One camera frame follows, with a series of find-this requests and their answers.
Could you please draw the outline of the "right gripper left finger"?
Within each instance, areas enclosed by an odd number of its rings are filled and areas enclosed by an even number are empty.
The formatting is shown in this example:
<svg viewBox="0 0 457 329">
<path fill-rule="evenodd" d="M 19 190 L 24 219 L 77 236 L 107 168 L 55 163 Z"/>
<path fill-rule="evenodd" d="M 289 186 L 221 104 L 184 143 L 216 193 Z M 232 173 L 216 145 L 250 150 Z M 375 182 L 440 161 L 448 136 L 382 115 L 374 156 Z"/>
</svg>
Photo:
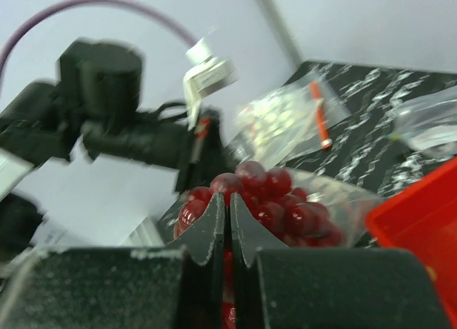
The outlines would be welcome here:
<svg viewBox="0 0 457 329">
<path fill-rule="evenodd" d="M 1 291 L 3 328 L 220 328 L 224 197 L 163 248 L 35 250 Z"/>
</svg>

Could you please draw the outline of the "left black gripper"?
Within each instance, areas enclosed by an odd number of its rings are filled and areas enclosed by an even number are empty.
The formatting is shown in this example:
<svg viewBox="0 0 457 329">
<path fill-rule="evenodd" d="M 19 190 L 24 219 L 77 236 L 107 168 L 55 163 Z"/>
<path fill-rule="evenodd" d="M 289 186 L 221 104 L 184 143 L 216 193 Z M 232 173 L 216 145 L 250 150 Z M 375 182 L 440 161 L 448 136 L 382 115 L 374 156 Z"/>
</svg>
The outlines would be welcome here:
<svg viewBox="0 0 457 329">
<path fill-rule="evenodd" d="M 216 109 L 199 111 L 191 130 L 185 111 L 163 115 L 170 108 L 185 108 L 183 99 L 138 110 L 142 68 L 138 51 L 106 41 L 77 39 L 60 56 L 61 113 L 89 157 L 114 156 L 177 170 L 178 193 L 208 186 L 217 175 L 234 171 Z"/>
</svg>

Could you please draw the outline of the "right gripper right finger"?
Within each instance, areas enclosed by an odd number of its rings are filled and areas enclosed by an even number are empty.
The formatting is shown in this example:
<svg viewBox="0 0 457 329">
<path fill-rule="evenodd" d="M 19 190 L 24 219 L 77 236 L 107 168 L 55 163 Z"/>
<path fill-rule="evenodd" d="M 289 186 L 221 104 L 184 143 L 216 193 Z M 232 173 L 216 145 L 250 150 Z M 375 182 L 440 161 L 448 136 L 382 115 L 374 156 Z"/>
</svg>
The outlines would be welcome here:
<svg viewBox="0 0 457 329">
<path fill-rule="evenodd" d="M 290 248 L 234 194 L 238 328 L 448 328 L 426 269 L 406 250 Z"/>
</svg>

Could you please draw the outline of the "purple toy grapes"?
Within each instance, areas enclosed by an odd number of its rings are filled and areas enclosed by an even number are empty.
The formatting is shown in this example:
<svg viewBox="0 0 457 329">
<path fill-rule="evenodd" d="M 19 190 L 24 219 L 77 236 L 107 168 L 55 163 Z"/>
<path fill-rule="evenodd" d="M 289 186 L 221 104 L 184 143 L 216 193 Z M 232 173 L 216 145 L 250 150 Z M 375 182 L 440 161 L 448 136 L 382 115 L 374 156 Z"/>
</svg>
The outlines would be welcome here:
<svg viewBox="0 0 457 329">
<path fill-rule="evenodd" d="M 188 191 L 174 225 L 174 239 L 203 215 L 215 193 L 224 196 L 226 206 L 233 194 L 239 194 L 254 219 L 289 247 L 338 247 L 344 242 L 343 230 L 331 221 L 327 207 L 311 201 L 310 192 L 295 186 L 285 168 L 266 170 L 256 161 L 217 175 L 208 187 Z"/>
</svg>

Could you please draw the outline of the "polka dot zip bag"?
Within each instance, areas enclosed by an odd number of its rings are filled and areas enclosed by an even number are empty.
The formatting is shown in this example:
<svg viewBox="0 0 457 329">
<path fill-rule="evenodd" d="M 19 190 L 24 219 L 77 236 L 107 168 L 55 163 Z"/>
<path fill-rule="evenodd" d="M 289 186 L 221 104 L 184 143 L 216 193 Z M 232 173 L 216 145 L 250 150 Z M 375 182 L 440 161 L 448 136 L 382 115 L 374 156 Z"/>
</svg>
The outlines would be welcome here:
<svg viewBox="0 0 457 329">
<path fill-rule="evenodd" d="M 310 192 L 311 201 L 325 205 L 330 211 L 331 221 L 343 230 L 344 242 L 342 246 L 338 247 L 354 246 L 366 230 L 364 226 L 366 214 L 379 205 L 381 199 L 368 191 L 347 183 L 338 182 L 332 178 L 320 177 L 303 171 L 286 170 L 291 174 L 293 184 L 297 187 L 307 189 Z M 177 203 L 159 219 L 159 232 L 167 243 L 175 240 L 173 238 L 174 225 L 177 222 L 179 211 L 184 204 L 186 194 L 191 189 L 185 191 Z M 230 253 L 232 243 L 231 213 L 233 210 L 230 203 L 226 206 L 222 194 L 213 194 L 203 215 L 184 233 L 189 232 L 194 225 L 199 224 L 201 219 L 209 218 L 215 224 L 223 224 L 224 233 L 227 235 L 226 252 Z M 248 208 L 246 215 L 254 219 Z M 250 245 L 253 249 L 266 248 L 268 238 L 274 238 L 276 241 L 280 241 L 264 227 L 261 230 L 256 229 L 253 233 L 246 234 L 246 237 L 256 239 L 256 243 Z"/>
</svg>

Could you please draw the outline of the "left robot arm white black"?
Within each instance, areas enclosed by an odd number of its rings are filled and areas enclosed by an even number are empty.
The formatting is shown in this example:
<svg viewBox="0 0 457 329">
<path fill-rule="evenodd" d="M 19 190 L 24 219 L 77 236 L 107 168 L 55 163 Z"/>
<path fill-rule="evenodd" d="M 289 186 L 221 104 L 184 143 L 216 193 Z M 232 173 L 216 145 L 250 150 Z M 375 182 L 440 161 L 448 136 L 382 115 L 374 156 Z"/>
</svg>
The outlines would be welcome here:
<svg viewBox="0 0 457 329">
<path fill-rule="evenodd" d="M 57 83 L 35 81 L 1 112 L 1 156 L 25 175 L 52 158 L 68 161 L 77 142 L 90 159 L 111 156 L 178 171 L 176 191 L 207 186 L 232 172 L 220 114 L 199 111 L 193 129 L 185 113 L 165 117 L 182 100 L 140 111 L 143 59 L 119 44 L 74 41 L 59 58 Z"/>
</svg>

